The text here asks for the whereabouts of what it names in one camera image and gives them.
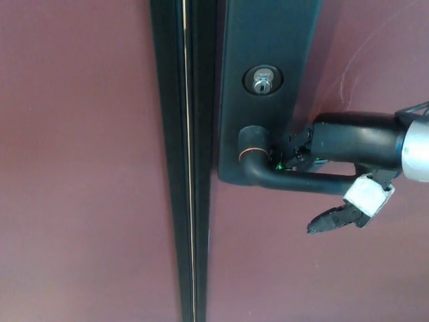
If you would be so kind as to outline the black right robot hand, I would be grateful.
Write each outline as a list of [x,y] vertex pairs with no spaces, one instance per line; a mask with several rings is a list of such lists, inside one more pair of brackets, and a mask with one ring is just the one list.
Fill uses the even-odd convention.
[[406,127],[392,115],[325,113],[298,134],[288,134],[277,152],[278,170],[313,172],[327,162],[353,164],[357,178],[344,193],[344,205],[316,216],[309,234],[346,225],[364,228],[386,205],[402,173]]

